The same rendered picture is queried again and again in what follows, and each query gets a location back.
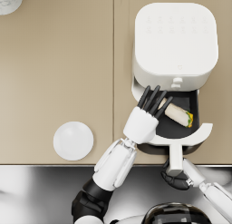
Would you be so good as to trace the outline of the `dark round robot body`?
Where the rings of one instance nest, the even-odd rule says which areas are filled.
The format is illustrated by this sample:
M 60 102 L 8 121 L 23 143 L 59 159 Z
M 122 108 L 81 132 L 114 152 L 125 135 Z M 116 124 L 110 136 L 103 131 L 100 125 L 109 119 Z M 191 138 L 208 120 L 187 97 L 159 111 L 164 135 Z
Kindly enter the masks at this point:
M 144 216 L 115 219 L 110 224 L 212 224 L 209 217 L 192 205 L 168 202 L 153 206 Z

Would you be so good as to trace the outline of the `pale air fryer body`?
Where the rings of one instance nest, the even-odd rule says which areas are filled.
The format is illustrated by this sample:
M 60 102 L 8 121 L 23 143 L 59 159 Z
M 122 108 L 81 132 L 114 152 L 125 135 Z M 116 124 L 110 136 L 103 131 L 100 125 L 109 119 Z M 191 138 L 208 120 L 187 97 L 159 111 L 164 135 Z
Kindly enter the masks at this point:
M 152 3 L 136 15 L 133 75 L 142 87 L 194 91 L 218 61 L 214 15 L 194 3 Z

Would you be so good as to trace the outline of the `white marbled pot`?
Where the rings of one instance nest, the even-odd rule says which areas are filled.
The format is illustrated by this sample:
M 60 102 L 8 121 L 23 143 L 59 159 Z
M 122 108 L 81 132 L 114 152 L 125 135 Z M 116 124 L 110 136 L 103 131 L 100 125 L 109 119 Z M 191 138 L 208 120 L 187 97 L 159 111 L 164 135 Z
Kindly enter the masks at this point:
M 23 0 L 0 0 L 0 15 L 9 15 L 19 8 Z

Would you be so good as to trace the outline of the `chicken roll wrap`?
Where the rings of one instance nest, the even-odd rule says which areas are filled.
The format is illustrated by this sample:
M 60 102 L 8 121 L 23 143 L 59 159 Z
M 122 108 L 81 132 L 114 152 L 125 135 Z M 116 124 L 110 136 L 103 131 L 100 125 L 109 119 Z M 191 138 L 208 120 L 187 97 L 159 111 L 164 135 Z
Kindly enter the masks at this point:
M 166 108 L 165 115 L 186 128 L 190 128 L 193 124 L 193 114 L 178 107 L 172 102 Z

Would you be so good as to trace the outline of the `white round plate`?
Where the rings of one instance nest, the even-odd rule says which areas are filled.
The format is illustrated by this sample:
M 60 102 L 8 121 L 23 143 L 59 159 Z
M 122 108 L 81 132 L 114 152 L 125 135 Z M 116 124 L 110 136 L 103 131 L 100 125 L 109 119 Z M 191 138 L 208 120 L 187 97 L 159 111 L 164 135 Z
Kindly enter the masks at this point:
M 53 136 L 55 152 L 67 161 L 83 159 L 92 147 L 92 131 L 82 122 L 67 122 L 60 126 Z

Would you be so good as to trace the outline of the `air fryer drawer with handle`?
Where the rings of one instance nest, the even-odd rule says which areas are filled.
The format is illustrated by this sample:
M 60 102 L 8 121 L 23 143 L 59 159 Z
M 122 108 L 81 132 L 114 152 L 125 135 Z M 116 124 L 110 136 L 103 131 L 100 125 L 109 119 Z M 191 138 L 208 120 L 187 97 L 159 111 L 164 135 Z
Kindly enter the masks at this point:
M 199 124 L 198 90 L 168 92 L 167 96 L 172 96 L 172 102 L 175 105 L 193 114 L 192 126 L 186 128 L 168 116 L 163 116 L 159 121 L 154 139 L 140 144 L 139 149 L 151 155 L 168 155 L 169 166 L 166 173 L 169 176 L 178 176 L 183 171 L 183 154 L 189 154 L 197 149 L 211 133 L 213 124 Z

